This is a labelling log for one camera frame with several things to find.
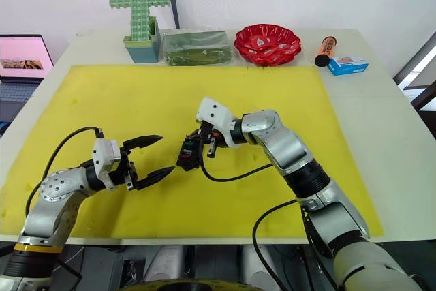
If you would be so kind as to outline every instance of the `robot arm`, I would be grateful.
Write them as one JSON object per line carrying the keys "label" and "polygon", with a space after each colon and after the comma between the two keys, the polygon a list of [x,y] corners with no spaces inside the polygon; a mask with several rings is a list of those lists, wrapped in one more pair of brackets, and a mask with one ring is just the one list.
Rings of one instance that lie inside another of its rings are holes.
{"label": "robot arm", "polygon": [[[307,213],[305,223],[315,247],[327,258],[334,257],[338,286],[346,290],[420,290],[386,251],[368,242],[369,229],[362,215],[274,110],[238,119],[218,102],[204,98],[197,121],[201,122],[199,135],[210,138],[217,130],[227,147],[246,142],[263,147]],[[216,144],[209,142],[208,156],[214,157]]]}
{"label": "robot arm", "polygon": [[141,136],[118,148],[115,140],[97,138],[93,159],[47,176],[41,182],[37,203],[27,215],[5,272],[0,275],[0,290],[47,289],[83,200],[105,188],[112,190],[126,184],[129,191],[139,190],[166,177],[174,167],[162,168],[139,180],[134,163],[128,158],[132,149],[160,139],[161,136]]}

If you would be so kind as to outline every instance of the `orange bottle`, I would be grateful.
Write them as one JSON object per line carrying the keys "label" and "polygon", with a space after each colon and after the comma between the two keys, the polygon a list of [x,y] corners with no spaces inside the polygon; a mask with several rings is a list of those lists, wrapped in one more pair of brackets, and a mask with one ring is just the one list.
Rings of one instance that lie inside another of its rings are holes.
{"label": "orange bottle", "polygon": [[335,46],[336,39],[334,37],[325,37],[324,40],[322,40],[320,51],[318,51],[315,57],[315,65],[320,67],[327,66],[333,56]]}

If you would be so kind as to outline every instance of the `white table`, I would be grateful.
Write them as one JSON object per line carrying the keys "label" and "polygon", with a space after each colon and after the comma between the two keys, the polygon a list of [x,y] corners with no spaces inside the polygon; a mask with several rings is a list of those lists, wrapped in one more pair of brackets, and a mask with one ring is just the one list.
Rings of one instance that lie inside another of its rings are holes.
{"label": "white table", "polygon": [[[321,41],[337,38],[336,56],[361,55],[364,73],[333,76],[320,69],[322,81],[345,139],[375,205],[383,237],[373,241],[436,239],[436,141],[356,30],[295,30],[302,52],[288,65],[313,65]],[[235,31],[228,31],[234,41]],[[0,186],[39,115],[72,65],[132,64],[122,39],[128,31],[83,31],[0,139]],[[251,65],[237,57],[233,65]],[[0,235],[15,241],[16,236]],[[78,239],[69,243],[250,243],[251,239]],[[265,243],[306,243],[305,239],[263,239]]]}

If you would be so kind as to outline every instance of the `laptop screen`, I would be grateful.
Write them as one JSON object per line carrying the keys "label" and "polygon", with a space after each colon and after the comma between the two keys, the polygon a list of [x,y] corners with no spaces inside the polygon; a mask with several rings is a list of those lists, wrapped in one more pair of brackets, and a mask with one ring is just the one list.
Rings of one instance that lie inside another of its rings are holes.
{"label": "laptop screen", "polygon": [[0,35],[2,80],[42,80],[52,67],[40,35]]}

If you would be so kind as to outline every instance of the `laptop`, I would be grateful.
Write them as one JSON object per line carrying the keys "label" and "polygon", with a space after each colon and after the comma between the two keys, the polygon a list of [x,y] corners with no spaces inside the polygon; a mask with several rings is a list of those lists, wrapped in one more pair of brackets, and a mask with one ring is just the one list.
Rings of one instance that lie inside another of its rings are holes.
{"label": "laptop", "polygon": [[12,122],[52,67],[41,35],[0,35],[0,122]]}

